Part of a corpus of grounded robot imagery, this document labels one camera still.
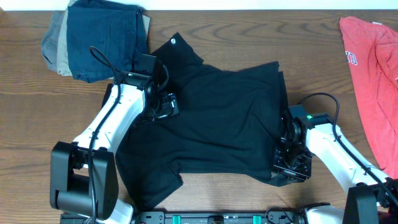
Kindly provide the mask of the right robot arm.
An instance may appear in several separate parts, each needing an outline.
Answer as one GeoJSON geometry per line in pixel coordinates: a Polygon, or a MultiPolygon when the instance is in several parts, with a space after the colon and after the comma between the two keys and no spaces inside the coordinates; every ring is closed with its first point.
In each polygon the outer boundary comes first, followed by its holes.
{"type": "Polygon", "coordinates": [[[268,212],[268,223],[397,223],[397,180],[372,165],[346,139],[333,118],[292,106],[282,115],[284,132],[273,173],[303,182],[318,157],[347,195],[345,207],[313,203],[295,211],[268,212]]]}

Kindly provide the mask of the black t-shirt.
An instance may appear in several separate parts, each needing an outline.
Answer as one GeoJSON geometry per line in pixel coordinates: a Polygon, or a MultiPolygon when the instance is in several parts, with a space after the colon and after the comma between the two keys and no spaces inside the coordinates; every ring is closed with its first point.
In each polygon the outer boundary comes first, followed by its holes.
{"type": "Polygon", "coordinates": [[[178,114],[131,126],[116,153],[121,179],[138,210],[155,208],[182,184],[182,174],[244,174],[282,187],[273,174],[287,110],[278,62],[237,72],[207,65],[180,34],[154,51],[169,71],[166,91],[178,114]]]}

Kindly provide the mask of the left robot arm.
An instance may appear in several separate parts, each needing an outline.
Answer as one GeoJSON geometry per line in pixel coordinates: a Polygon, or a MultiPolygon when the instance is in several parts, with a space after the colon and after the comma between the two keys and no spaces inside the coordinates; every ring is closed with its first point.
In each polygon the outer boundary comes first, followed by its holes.
{"type": "Polygon", "coordinates": [[[118,198],[115,156],[133,124],[178,114],[175,94],[153,75],[122,72],[106,90],[101,110],[72,142],[59,141],[50,159],[50,206],[74,223],[131,223],[134,208],[118,198]]]}

